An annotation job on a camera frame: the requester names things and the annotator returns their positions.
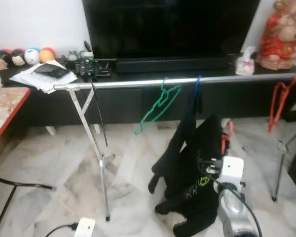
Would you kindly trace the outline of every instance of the power plug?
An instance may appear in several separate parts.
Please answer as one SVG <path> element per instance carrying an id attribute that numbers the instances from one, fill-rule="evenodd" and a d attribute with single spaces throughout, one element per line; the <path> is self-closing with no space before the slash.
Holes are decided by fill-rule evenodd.
<path id="1" fill-rule="evenodd" d="M 81 218 L 78 227 L 74 233 L 74 237 L 92 237 L 95 227 L 95 220 L 89 218 Z"/>

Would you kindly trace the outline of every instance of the statue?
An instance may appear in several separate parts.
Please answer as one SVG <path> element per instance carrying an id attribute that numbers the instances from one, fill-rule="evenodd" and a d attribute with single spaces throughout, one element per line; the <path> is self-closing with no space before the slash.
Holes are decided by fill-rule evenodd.
<path id="1" fill-rule="evenodd" d="M 263 67 L 290 69 L 296 60 L 296 0 L 277 0 L 268 18 L 257 62 Z"/>

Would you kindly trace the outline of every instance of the black wallet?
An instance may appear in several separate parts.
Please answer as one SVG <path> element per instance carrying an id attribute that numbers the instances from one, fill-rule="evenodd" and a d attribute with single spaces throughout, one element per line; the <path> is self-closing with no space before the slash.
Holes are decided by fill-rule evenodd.
<path id="1" fill-rule="evenodd" d="M 34 70 L 35 73 L 40 73 L 46 76 L 50 76 L 52 78 L 61 78 L 64 75 L 68 74 L 70 70 L 63 69 L 56 65 L 45 63 Z"/>

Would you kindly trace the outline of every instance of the chair leg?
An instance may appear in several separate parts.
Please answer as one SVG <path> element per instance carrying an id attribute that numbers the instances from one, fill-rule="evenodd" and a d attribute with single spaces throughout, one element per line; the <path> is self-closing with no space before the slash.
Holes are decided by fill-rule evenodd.
<path id="1" fill-rule="evenodd" d="M 12 192 L 10 193 L 10 196 L 9 196 L 8 200 L 6 201 L 5 206 L 4 206 L 4 208 L 3 208 L 3 210 L 2 210 L 2 212 L 0 214 L 0 224 L 1 224 L 2 220 L 3 220 L 3 218 L 4 218 L 4 215 L 5 215 L 6 211 L 7 211 L 10 203 L 11 203 L 11 200 L 13 198 L 13 195 L 14 195 L 17 187 L 36 187 L 36 188 L 49 189 L 49 190 L 56 189 L 55 187 L 44 185 L 44 184 L 17 183 L 17 182 L 13 182 L 13 181 L 9 181 L 9 180 L 6 180 L 6 179 L 1 179 L 1 178 L 0 178 L 0 183 L 13 186 Z"/>

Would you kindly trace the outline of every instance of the black cable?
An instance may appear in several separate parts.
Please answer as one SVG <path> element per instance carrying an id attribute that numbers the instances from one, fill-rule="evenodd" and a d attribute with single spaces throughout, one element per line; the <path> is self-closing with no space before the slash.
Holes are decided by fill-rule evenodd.
<path id="1" fill-rule="evenodd" d="M 228 186 L 226 186 L 225 184 L 222 184 L 221 182 L 217 181 L 216 179 L 212 178 L 209 174 L 207 174 L 203 169 L 201 169 L 200 167 L 200 163 L 197 164 L 197 168 L 198 170 L 203 174 L 205 175 L 206 177 L 208 177 L 210 180 L 212 180 L 213 182 L 216 182 L 218 183 L 219 185 L 222 185 L 225 189 L 228 189 L 232 194 L 234 194 L 244 205 L 245 207 L 248 209 L 248 211 L 251 213 L 255 223 L 256 223 L 256 226 L 258 228 L 258 233 L 259 233 L 259 237 L 262 237 L 262 231 L 261 231 L 261 228 L 260 228 L 260 225 L 259 225 L 259 222 L 255 216 L 255 214 L 253 213 L 253 211 L 251 210 L 251 208 L 246 204 L 245 201 L 243 201 L 241 199 L 241 197 L 239 195 L 237 195 L 234 190 L 232 190 L 231 188 L 229 188 Z"/>
<path id="2" fill-rule="evenodd" d="M 61 228 L 64 228 L 64 227 L 70 227 L 73 231 L 75 231 L 77 229 L 77 226 L 78 226 L 78 223 L 77 222 L 74 222 L 74 223 L 69 224 L 69 225 L 58 226 L 55 229 L 53 229 L 51 232 L 49 232 L 45 237 L 50 236 L 54 231 L 56 231 L 58 229 L 61 229 Z"/>
<path id="3" fill-rule="evenodd" d="M 92 89 L 93 89 L 93 92 L 94 92 L 94 97 L 95 97 L 95 100 L 97 102 L 97 107 L 98 107 L 98 111 L 99 111 L 99 115 L 100 115 L 100 120 L 101 120 L 101 125 L 102 125 L 102 130 L 103 130 L 103 135 L 104 135 L 104 140 L 105 140 L 105 144 L 106 146 L 108 147 L 108 141 L 107 141 L 107 136 L 105 134 L 105 129 L 104 129 L 104 124 L 103 124 L 103 119 L 102 119 L 102 115 L 101 115 L 101 110 L 100 110 L 100 105 L 99 105 L 99 100 L 98 100 L 98 97 L 97 97 L 97 94 L 96 94 L 96 88 L 93 84 L 93 82 L 91 81 L 91 85 L 92 85 Z"/>

